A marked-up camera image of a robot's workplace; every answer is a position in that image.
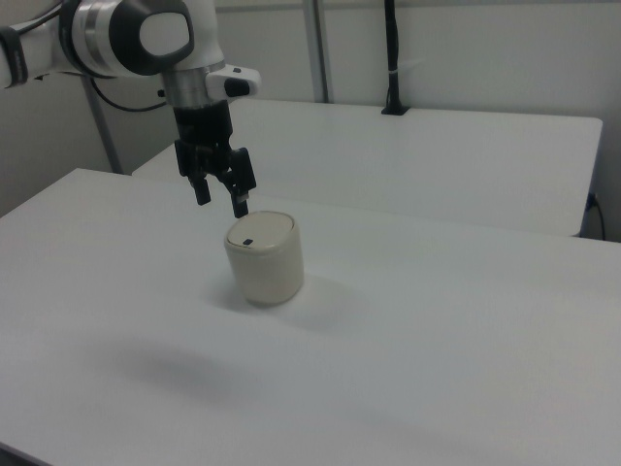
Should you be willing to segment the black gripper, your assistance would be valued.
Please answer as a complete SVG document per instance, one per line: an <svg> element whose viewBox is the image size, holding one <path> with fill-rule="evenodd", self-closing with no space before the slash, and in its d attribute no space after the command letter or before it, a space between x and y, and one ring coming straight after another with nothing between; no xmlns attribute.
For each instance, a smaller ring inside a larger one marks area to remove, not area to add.
<svg viewBox="0 0 621 466"><path fill-rule="evenodd" d="M211 202L207 172L197 146L221 149L224 151L217 157L215 177L230 194L234 216L246 216L248 195L256 187L256 179L247 149L231 149L233 126L229 104L220 101L202 108L174 108L174 116L180 136L175 140L180 175L188 179L197 203Z"/></svg>

